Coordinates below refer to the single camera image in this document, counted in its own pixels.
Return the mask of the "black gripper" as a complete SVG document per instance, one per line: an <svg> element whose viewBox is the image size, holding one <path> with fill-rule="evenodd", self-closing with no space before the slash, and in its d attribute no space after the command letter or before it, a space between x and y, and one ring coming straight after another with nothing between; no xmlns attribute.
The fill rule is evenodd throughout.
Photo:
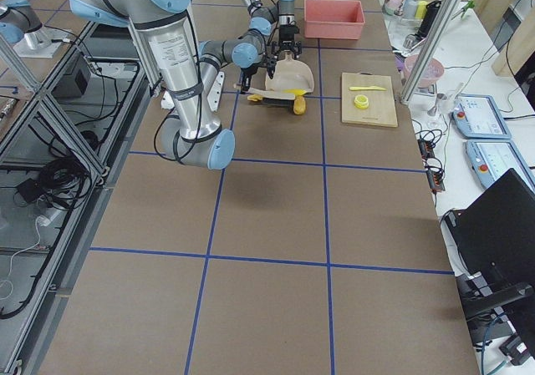
<svg viewBox="0 0 535 375"><path fill-rule="evenodd" d="M270 79L273 79L273 77L274 77L274 74L275 74L275 71L276 71L277 62L278 62L278 57L277 56L267 57L267 76ZM242 72L241 79L242 79L242 81L239 84L240 94L246 94L249 91L252 77L257 73L257 71L258 71L258 66L256 64L253 64L253 65L249 66L248 68L242 68L241 69L241 72Z"/></svg>
<svg viewBox="0 0 535 375"><path fill-rule="evenodd" d="M298 59L302 54L302 43L295 40L295 36L299 34L297 24L278 24L274 32L278 35L278 39L269 42L270 54L278 58L285 53L290 53L293 59Z"/></svg>

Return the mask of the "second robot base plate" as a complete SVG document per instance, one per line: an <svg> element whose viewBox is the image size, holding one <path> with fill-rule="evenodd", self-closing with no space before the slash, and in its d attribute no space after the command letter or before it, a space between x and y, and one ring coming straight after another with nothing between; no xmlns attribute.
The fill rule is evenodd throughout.
<svg viewBox="0 0 535 375"><path fill-rule="evenodd" d="M1 35L21 58L52 58L68 33L46 28L28 0L1 1Z"/></svg>

